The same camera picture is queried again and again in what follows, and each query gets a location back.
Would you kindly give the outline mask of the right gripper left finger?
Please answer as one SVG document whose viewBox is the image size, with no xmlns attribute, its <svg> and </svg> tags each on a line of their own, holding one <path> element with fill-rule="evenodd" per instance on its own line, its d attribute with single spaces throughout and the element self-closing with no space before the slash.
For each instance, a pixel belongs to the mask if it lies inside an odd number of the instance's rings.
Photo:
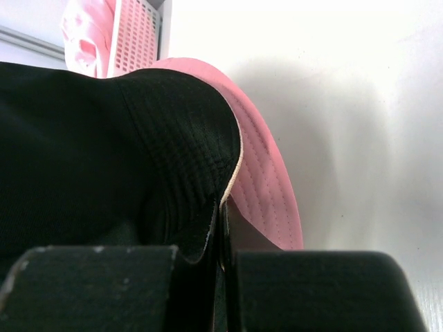
<svg viewBox="0 0 443 332">
<path fill-rule="evenodd" d="M 1 287 L 1 330 L 210 331 L 218 209 L 168 246 L 28 250 Z"/>
</svg>

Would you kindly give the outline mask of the black bucket hat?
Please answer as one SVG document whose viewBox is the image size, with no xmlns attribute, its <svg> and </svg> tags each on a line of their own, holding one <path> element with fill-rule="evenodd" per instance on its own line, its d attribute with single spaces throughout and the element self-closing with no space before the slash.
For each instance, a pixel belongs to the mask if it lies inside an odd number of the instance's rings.
<svg viewBox="0 0 443 332">
<path fill-rule="evenodd" d="M 1 64 L 1 274 L 28 249 L 164 244 L 221 203 L 239 125 L 211 85 Z"/>
</svg>

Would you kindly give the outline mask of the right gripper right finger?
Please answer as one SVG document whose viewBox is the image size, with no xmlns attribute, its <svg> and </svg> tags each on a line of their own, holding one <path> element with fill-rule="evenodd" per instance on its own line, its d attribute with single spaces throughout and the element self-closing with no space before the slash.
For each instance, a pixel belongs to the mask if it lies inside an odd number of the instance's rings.
<svg viewBox="0 0 443 332">
<path fill-rule="evenodd" d="M 284 251 L 240 213 L 220 216 L 229 331 L 424 331 L 399 264 L 382 252 Z"/>
</svg>

